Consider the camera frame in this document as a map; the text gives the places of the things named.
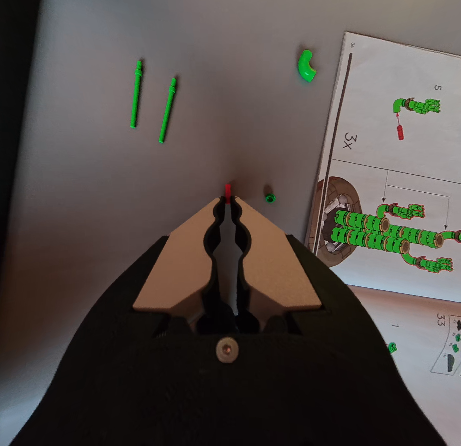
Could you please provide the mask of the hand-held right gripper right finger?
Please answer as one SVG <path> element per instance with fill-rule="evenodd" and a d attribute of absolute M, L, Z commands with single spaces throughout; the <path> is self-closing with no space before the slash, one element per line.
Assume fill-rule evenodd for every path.
<path fill-rule="evenodd" d="M 322 303 L 286 233 L 237 196 L 230 198 L 237 270 L 237 327 L 260 331 L 273 316 L 314 311 Z"/>

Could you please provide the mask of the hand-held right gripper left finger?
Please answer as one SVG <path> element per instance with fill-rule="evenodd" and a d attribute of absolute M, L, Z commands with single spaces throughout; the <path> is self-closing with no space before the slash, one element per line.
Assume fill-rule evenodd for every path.
<path fill-rule="evenodd" d="M 133 304 L 134 311 L 226 325 L 213 252 L 221 241 L 226 198 L 217 197 L 173 230 Z"/>

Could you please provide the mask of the lego instruction booklet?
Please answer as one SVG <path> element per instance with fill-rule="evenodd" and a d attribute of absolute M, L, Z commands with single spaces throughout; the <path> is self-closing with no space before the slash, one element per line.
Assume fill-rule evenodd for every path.
<path fill-rule="evenodd" d="M 305 245 L 460 445 L 461 59 L 345 32 Z"/>

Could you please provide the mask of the green lego elbow piece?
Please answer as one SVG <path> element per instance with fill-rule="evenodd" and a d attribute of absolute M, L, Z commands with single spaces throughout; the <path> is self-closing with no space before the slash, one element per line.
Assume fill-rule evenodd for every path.
<path fill-rule="evenodd" d="M 298 73 L 300 74 L 301 78 L 307 83 L 311 83 L 317 74 L 317 70 L 315 70 L 311 66 L 312 57 L 312 51 L 309 49 L 305 49 L 302 51 L 298 59 Z"/>

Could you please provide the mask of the green lego bar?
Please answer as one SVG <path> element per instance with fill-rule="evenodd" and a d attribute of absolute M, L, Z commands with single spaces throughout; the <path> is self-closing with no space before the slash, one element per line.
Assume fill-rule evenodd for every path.
<path fill-rule="evenodd" d="M 130 127 L 135 129 L 137 124 L 137 113 L 139 106 L 139 96 L 141 89 L 141 78 L 142 78 L 142 60 L 136 61 L 135 68 L 135 82 L 132 98 L 132 107 L 131 107 L 131 117 L 130 117 Z"/>
<path fill-rule="evenodd" d="M 165 109 L 164 109 L 164 117 L 163 117 L 163 120 L 162 120 L 160 134 L 159 134 L 159 138 L 158 138 L 159 143 L 164 143 L 164 140 L 165 140 L 165 136 L 166 136 L 166 132 L 167 132 L 167 128 L 168 128 L 168 123 L 169 123 L 169 118 L 170 118 L 170 112 L 171 112 L 174 96 L 176 94 L 176 84 L 177 84 L 177 79 L 172 78 L 170 86 L 169 86 L 169 89 L 168 89 L 168 97 L 167 97 L 167 101 L 166 101 L 166 105 L 165 105 Z"/>

